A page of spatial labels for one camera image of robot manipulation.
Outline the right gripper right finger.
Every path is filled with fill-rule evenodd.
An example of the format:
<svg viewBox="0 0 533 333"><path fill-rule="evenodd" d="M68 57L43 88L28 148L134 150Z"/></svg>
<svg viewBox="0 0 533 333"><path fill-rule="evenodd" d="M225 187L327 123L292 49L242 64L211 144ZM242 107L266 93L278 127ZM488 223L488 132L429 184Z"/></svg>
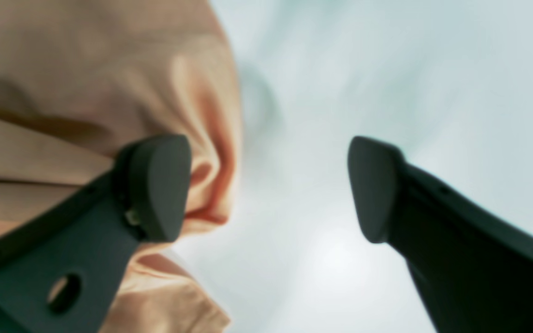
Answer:
<svg viewBox="0 0 533 333"><path fill-rule="evenodd" d="M347 170L362 234L405 259L438 333L533 333L533 236L385 142L354 137Z"/></svg>

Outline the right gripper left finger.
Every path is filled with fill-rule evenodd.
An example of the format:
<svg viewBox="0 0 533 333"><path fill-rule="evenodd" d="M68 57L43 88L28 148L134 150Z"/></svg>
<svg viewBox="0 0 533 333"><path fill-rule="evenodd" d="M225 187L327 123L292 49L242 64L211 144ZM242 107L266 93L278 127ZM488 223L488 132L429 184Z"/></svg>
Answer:
<svg viewBox="0 0 533 333"><path fill-rule="evenodd" d="M137 247L178 239L191 147L131 143L64 202L0 237L0 333L95 333Z"/></svg>

